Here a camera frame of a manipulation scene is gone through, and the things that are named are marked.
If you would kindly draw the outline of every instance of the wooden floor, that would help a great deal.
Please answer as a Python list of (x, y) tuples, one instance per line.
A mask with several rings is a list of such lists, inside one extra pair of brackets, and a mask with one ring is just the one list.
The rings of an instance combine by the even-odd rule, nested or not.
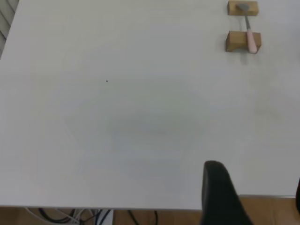
[[(244, 208), (255, 225), (300, 225), (294, 199), (242, 198)], [(152, 210), (134, 210), (140, 225), (154, 225)], [(159, 210), (159, 225), (198, 225), (199, 211)], [(0, 225), (44, 225), (25, 209), (0, 208)], [(114, 212), (114, 225), (134, 225), (126, 210)]]

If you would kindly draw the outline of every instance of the white table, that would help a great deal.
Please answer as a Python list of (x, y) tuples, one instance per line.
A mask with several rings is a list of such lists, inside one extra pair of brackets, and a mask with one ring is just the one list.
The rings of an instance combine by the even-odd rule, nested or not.
[(260, 0), (256, 55), (226, 0), (22, 0), (0, 60), (0, 205), (200, 209), (300, 176), (300, 1)]

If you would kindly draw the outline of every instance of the pink handle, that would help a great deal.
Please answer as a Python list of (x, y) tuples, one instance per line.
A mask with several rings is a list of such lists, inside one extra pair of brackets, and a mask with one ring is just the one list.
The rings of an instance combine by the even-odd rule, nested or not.
[(249, 52), (253, 54), (257, 53), (257, 47), (251, 29), (247, 30), (247, 41), (248, 41)]

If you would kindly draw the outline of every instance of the wooden holder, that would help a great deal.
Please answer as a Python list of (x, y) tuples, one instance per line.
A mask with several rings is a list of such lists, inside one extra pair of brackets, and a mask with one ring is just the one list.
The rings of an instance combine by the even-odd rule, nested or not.
[[(260, 33), (253, 33), (257, 51), (262, 46)], [(233, 50), (243, 48), (248, 49), (247, 33), (242, 31), (230, 31), (226, 39), (226, 51), (231, 53)]]
[(258, 14), (258, 3), (257, 1), (229, 1), (227, 5), (228, 15), (244, 15), (244, 12), (237, 6), (240, 3), (247, 3), (249, 10), (247, 15)]

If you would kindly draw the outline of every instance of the white cable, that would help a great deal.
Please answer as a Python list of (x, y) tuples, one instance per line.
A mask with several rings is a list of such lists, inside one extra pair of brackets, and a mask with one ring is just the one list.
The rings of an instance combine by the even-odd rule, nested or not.
[(43, 222), (47, 223), (47, 224), (51, 224), (51, 225), (61, 225), (61, 224), (57, 224), (57, 223), (51, 223), (41, 217), (39, 217), (38, 215), (36, 215), (34, 212), (32, 212), (29, 208), (25, 208), (31, 215), (33, 215), (35, 218), (38, 218), (39, 220), (42, 220)]
[(90, 212), (90, 214), (92, 215), (92, 216), (94, 216), (95, 214), (93, 213), (93, 211), (92, 210), (89, 210), (89, 212)]
[(75, 219), (80, 220), (80, 216), (83, 213), (83, 211), (85, 211), (85, 209), (80, 210), (79, 213), (75, 216)]
[(79, 224), (79, 220), (75, 219), (74, 217), (68, 215), (67, 213), (59, 210), (59, 209), (55, 209), (56, 211), (60, 212), (61, 214), (65, 215), (66, 217), (69, 217), (71, 219), (71, 222), (74, 222), (76, 224)]

